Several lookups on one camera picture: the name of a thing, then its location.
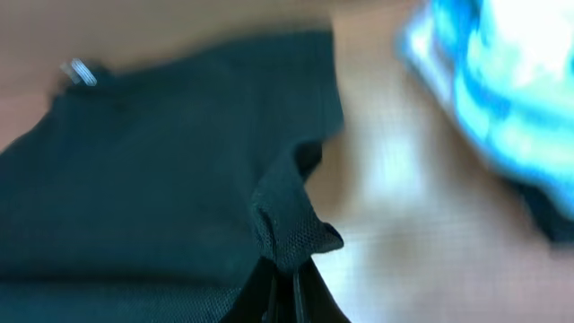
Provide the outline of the black t-shirt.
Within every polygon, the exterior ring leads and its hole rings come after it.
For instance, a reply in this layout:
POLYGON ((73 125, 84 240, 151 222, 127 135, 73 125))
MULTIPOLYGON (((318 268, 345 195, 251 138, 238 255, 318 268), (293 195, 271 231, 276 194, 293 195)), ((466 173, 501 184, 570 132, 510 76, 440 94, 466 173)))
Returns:
POLYGON ((305 190, 344 122, 332 32, 75 66, 1 155, 2 321, 220 322, 266 258, 296 322, 293 275, 344 244, 305 190))

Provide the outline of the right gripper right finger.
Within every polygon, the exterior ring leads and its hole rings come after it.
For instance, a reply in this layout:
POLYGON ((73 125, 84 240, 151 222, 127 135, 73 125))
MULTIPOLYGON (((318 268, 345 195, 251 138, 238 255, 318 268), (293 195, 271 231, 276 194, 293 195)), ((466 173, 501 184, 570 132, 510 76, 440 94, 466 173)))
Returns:
POLYGON ((297 323, 351 323, 338 307, 312 259, 292 278, 297 323))

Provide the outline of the light blue printed t-shirt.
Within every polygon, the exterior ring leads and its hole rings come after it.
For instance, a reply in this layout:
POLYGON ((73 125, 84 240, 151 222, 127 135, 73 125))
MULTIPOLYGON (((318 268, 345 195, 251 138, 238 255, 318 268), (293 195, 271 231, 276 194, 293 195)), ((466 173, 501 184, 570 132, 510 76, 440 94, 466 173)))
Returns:
POLYGON ((573 0, 430 0, 402 57, 500 175, 573 215, 573 0))

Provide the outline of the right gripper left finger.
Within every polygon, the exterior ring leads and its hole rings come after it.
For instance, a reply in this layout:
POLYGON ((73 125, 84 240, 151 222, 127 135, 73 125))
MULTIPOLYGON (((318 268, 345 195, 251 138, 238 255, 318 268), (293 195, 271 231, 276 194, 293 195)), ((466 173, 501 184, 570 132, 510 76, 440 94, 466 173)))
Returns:
POLYGON ((220 323, 275 323, 276 279, 274 263, 260 258, 231 309, 220 323))

